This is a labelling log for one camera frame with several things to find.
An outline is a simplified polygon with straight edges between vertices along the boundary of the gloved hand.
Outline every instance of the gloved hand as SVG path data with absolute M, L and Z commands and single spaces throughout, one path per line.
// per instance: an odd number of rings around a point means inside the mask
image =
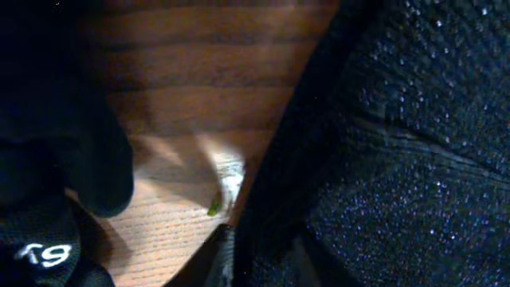
M 53 4 L 0 12 L 0 281 L 113 286 L 81 256 L 65 188 L 94 215 L 120 213 L 133 191 L 131 147 L 80 70 L 70 18 Z

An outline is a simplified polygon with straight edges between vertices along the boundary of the white logo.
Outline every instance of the white logo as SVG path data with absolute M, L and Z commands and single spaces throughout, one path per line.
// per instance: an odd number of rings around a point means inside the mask
M 29 262 L 33 265 L 41 264 L 44 268 L 54 267 L 55 265 L 59 265 L 62 262 L 66 261 L 69 258 L 69 252 L 72 247 L 70 245 L 58 245 L 52 246 L 49 248 L 44 248 L 42 244 L 32 243 L 23 248 L 21 248 L 15 255 L 15 260 L 20 260 L 24 257 L 28 257 Z M 44 259 L 43 262 L 39 262 L 37 259 L 37 255 L 34 253 L 34 250 L 42 250 L 41 258 Z

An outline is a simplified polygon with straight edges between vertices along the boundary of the black garment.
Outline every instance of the black garment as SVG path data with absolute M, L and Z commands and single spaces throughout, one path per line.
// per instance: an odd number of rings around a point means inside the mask
M 250 192 L 233 285 L 510 285 L 508 15 L 342 1 Z
M 0 281 L 113 286 L 104 269 L 81 256 L 65 187 L 93 214 L 118 214 L 133 192 L 131 147 L 104 93 L 80 69 L 72 10 L 56 13 L 46 1 L 3 8 Z

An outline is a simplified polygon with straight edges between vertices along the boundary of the wooden surface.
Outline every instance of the wooden surface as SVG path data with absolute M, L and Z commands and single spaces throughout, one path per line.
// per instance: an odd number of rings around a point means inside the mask
M 226 219 L 206 215 L 217 155 L 247 166 L 245 196 L 335 4 L 110 1 L 86 25 L 95 70 L 135 149 L 135 196 L 100 220 L 119 287 L 161 286 Z

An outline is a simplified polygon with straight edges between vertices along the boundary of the wooden table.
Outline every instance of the wooden table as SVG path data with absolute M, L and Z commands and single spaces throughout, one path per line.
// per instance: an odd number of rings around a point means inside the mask
M 95 69 L 135 149 L 132 204 L 99 220 L 96 243 L 120 287 L 161 286 L 225 221 L 206 215 L 218 191 L 218 155 L 244 159 L 245 197 L 337 7 L 188 2 L 110 1 L 85 30 L 101 51 Z

